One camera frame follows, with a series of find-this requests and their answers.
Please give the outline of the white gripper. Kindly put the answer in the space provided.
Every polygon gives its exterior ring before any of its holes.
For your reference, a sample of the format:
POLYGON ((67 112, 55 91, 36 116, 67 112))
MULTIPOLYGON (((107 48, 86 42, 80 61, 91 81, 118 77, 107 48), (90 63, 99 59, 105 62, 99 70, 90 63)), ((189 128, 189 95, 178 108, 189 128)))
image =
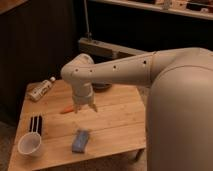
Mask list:
POLYGON ((72 99, 74 102, 74 113, 78 113, 81 105, 89 105, 91 109, 98 112, 94 103, 94 91, 91 83, 73 84, 72 99))

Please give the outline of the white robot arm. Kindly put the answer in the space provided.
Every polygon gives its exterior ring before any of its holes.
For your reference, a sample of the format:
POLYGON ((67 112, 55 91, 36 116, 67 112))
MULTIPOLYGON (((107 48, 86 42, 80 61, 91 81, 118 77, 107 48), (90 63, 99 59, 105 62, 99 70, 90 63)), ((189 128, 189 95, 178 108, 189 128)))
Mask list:
POLYGON ((147 171, 213 171, 213 51, 160 50, 98 64, 82 53, 61 77, 76 107, 94 105, 94 83, 146 87, 147 171))

